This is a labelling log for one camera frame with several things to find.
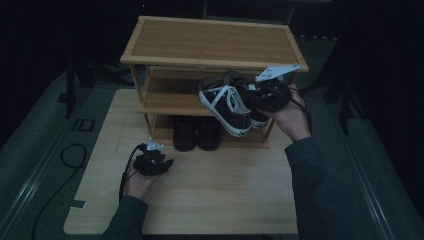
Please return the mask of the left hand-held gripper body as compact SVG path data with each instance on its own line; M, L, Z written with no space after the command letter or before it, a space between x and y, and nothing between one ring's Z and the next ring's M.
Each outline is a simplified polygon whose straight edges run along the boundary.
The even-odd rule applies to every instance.
M133 167L143 176L157 176L167 171L165 155L160 150L148 150L145 143L137 145L135 150L142 154L135 158Z

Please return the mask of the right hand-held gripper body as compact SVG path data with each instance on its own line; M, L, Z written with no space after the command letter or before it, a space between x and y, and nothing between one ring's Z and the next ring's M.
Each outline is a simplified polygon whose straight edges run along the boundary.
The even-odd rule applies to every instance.
M249 84L244 94L248 104L255 109L266 112L278 112L292 100L292 94L287 84L280 78L287 73L299 69L297 63L282 66L267 67Z

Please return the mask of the black canvas sneaker white sole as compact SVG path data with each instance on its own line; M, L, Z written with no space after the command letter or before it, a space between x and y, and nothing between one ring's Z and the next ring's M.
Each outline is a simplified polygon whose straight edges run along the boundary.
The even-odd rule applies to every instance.
M266 127L269 123L269 118L258 112L252 105L253 96L257 90L255 84L234 70L227 71L224 74L223 81L226 85L237 89L244 105L250 110L251 126L255 129Z
M201 104L230 135L243 137L249 132L251 111L235 87L214 78L204 78L199 83L198 96Z

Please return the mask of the wooden shoe rack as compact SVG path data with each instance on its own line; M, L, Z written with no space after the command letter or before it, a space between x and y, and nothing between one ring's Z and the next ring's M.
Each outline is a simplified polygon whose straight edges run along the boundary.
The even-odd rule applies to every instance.
M286 25L141 16L120 58L134 80L136 67L146 67L136 84L139 112L150 137L171 146L173 115L207 116L198 84L220 79L235 70L255 79L271 66L295 65L296 74L309 67Z

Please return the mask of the person's left hand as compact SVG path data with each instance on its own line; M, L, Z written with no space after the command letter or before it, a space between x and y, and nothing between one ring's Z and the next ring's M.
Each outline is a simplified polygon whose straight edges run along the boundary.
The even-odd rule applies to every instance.
M143 176L132 166L129 167L127 174L128 179L124 185L123 195L135 197L140 200L147 198L152 186L160 178L160 175Z

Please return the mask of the person's right hand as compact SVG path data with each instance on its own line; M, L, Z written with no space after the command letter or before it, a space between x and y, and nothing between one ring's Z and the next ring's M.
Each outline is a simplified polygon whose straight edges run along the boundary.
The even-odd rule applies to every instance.
M278 127L296 142L310 137L311 132L304 99L295 84L289 85L288 88L292 94L292 101L285 108L274 113L260 110L260 113L272 118Z

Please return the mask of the black shoe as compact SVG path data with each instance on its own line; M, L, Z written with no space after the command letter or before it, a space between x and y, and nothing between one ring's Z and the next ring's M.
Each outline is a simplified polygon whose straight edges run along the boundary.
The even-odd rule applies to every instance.
M187 152L197 145L194 119L189 116L173 116L173 145L178 151Z
M205 151L217 149L221 141L220 123L214 117L201 117L198 128L198 146Z

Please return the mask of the black metal stand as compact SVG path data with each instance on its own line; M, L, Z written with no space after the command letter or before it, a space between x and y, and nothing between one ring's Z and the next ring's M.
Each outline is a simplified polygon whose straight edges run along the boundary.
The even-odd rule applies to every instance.
M76 108L76 84L75 77L78 77L80 83L88 88L95 84L92 73L98 73L107 80L119 85L130 86L129 81L124 80L120 73L127 73L127 70L113 72L102 64L95 62L90 58L70 59L66 64L66 91L61 93L58 102L66 104L65 118L69 119Z

